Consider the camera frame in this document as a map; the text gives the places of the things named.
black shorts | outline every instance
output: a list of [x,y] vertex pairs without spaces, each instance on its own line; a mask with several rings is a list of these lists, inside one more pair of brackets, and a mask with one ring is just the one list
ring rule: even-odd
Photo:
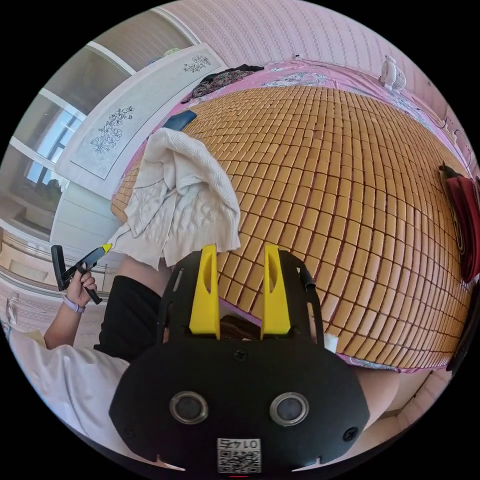
[[[94,350],[133,362],[157,342],[157,322],[162,298],[132,278],[113,279]],[[260,339],[260,327],[233,316],[220,321],[222,339]]]

camera lens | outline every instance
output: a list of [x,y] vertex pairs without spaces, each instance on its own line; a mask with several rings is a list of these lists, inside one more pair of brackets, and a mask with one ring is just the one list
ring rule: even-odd
[[308,413],[309,403],[299,393],[282,393],[270,405],[271,419],[282,427],[299,424]]
[[194,391],[181,391],[170,400],[170,413],[173,418],[186,425],[199,424],[208,416],[205,399]]

yellow tip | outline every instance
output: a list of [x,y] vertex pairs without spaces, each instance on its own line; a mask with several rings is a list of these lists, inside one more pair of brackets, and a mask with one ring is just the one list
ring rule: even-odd
[[105,252],[105,255],[110,251],[110,249],[113,247],[113,243],[107,243],[105,245],[101,246],[103,248],[103,251]]

sticker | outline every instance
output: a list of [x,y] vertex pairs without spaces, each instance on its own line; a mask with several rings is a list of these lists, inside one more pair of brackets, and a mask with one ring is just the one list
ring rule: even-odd
[[259,438],[218,438],[216,449],[221,474],[258,474],[262,471]]

screw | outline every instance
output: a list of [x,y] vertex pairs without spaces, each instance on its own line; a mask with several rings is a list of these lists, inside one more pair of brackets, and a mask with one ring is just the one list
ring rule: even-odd
[[245,350],[236,350],[233,354],[233,359],[237,362],[244,362],[247,359],[247,352]]
[[134,429],[133,429],[133,428],[130,428],[129,426],[126,426],[126,427],[123,429],[123,433],[125,434],[125,437],[126,437],[127,439],[133,439],[133,438],[135,438]]
[[343,434],[343,441],[344,442],[351,442],[358,434],[359,429],[356,426],[353,426],[349,428],[344,434]]

